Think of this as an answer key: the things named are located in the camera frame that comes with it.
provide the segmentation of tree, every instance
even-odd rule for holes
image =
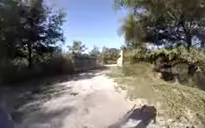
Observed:
[[[94,46],[93,49],[89,52],[89,55],[95,58],[98,58],[100,56],[100,50],[98,47]]]
[[[86,46],[81,41],[73,41],[72,46],[68,46],[68,49],[74,55],[81,55],[86,50]]]
[[[119,56],[119,50],[116,48],[107,48],[103,47],[102,49],[102,60],[105,64],[109,63],[111,61],[112,63],[116,63],[118,56]]]
[[[63,42],[64,13],[52,11],[43,0],[0,0],[0,59],[43,60]]]
[[[204,45],[205,1],[203,0],[115,0],[120,7],[132,11],[137,25],[142,28],[144,42],[172,47],[193,47],[197,37]]]
[[[119,32],[124,35],[127,48],[135,49],[143,46],[141,41],[143,33],[133,14],[128,14],[124,19]]]

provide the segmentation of dry grass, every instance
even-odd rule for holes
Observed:
[[[146,99],[159,102],[168,116],[174,119],[188,118],[188,111],[205,125],[205,92],[183,86],[179,83],[168,83],[159,79],[153,66],[147,63],[125,65],[123,68],[112,68],[108,74],[127,89],[130,98]]]

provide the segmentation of dirt road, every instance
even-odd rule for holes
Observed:
[[[31,95],[19,107],[20,128],[107,128],[122,117],[132,104],[115,91],[116,83],[103,72],[82,73],[71,81]]]

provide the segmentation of vegetation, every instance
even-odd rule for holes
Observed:
[[[125,64],[123,68],[113,67],[108,74],[127,90],[137,104],[154,105],[164,120],[173,122],[202,122],[205,127],[205,92],[179,83],[165,82],[148,63]]]
[[[185,83],[205,74],[205,1],[115,0],[115,5],[129,9],[120,29],[125,60],[154,64],[168,81]]]
[[[104,64],[116,64],[119,56],[119,50],[116,48],[103,47],[102,61]]]
[[[89,52],[89,55],[99,59],[101,56],[99,48],[97,46],[94,46],[93,49]]]
[[[62,58],[64,17],[43,0],[0,0],[0,80],[56,73],[48,66]]]
[[[205,1],[114,3],[129,14],[120,29],[125,67],[112,75],[130,96],[161,101],[176,118],[189,109],[205,119]]]
[[[85,52],[86,46],[81,41],[74,41],[72,46],[68,46],[68,49],[73,55],[81,55]]]

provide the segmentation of sky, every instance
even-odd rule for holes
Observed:
[[[126,11],[115,11],[113,0],[53,0],[53,6],[67,13],[63,25],[66,46],[74,40],[82,41],[88,50],[94,45],[120,48],[124,44],[118,29]]]

